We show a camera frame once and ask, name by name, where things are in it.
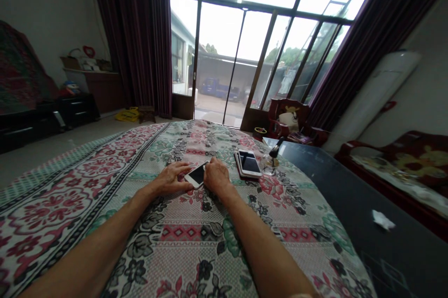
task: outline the red heart decoration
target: red heart decoration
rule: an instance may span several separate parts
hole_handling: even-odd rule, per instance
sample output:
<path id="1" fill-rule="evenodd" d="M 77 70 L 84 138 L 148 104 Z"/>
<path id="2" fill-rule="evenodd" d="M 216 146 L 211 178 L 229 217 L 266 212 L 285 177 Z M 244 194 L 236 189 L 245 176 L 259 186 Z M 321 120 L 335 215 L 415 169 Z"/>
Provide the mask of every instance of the red heart decoration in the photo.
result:
<path id="1" fill-rule="evenodd" d="M 91 48 L 90 46 L 83 46 L 84 53 L 89 57 L 93 58 L 95 56 L 95 49 Z"/>

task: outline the floral blanket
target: floral blanket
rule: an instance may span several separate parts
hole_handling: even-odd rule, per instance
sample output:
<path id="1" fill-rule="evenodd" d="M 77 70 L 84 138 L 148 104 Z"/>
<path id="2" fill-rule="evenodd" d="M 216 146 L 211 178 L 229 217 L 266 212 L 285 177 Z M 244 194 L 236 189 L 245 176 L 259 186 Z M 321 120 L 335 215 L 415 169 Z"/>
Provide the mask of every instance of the floral blanket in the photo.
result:
<path id="1" fill-rule="evenodd" d="M 236 148 L 268 148 L 210 122 L 141 126 L 78 147 L 0 192 L 0 295 L 20 294 L 168 163 L 212 156 L 324 297 L 375 297 L 347 233 L 316 186 L 283 158 L 242 181 Z M 205 188 L 161 197 L 134 227 L 105 297 L 256 297 L 232 221 Z"/>

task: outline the glass tabletop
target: glass tabletop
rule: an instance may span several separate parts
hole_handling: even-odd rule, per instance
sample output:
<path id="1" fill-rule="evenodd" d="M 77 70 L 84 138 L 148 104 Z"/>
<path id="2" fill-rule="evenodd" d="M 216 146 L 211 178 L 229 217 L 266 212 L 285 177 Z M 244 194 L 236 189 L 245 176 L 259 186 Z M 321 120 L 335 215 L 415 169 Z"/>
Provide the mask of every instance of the glass tabletop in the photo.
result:
<path id="1" fill-rule="evenodd" d="M 274 147 L 278 140 L 263 138 Z M 349 234 L 379 297 L 441 297 L 448 278 L 448 244 L 373 189 L 323 149 L 283 142 L 279 154 L 319 188 Z M 396 227 L 373 222 L 382 212 Z"/>

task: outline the yellow bag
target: yellow bag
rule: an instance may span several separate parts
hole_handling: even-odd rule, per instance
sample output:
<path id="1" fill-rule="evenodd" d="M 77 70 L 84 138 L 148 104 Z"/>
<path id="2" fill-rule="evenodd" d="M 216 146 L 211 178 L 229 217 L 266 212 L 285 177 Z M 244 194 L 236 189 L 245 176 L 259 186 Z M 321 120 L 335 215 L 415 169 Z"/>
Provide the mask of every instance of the yellow bag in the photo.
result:
<path id="1" fill-rule="evenodd" d="M 135 122 L 139 119 L 139 115 L 139 108 L 131 107 L 129 110 L 125 109 L 120 111 L 117 115 L 115 115 L 115 119 L 118 121 Z"/>

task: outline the chair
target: chair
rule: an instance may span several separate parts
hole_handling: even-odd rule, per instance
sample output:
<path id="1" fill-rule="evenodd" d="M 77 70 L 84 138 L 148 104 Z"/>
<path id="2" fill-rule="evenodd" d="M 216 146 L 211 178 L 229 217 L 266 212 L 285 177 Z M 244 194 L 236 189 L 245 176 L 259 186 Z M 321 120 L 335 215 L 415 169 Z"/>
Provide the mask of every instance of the chair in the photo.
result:
<path id="1" fill-rule="evenodd" d="M 279 121 L 279 115 L 295 111 L 299 131 L 290 132 L 289 127 Z M 270 121 L 267 136 L 273 139 L 287 138 L 289 142 L 306 144 L 311 146 L 322 146 L 328 139 L 328 134 L 319 128 L 307 124 L 310 107 L 299 101 L 290 99 L 272 99 L 269 107 L 268 118 Z"/>
<path id="2" fill-rule="evenodd" d="M 356 161 L 359 161 L 359 156 L 351 155 L 351 151 L 358 147 L 368 147 L 381 152 L 379 157 L 382 160 L 375 160 L 379 162 L 377 169 L 389 171 L 389 166 L 392 166 L 414 175 L 419 183 L 448 197 L 448 136 L 409 131 L 383 147 L 374 147 L 354 140 L 344 143 L 335 155 L 335 159 L 341 164 L 448 242 L 447 219 L 436 213 L 433 208 L 420 203 L 410 194 L 358 164 Z"/>

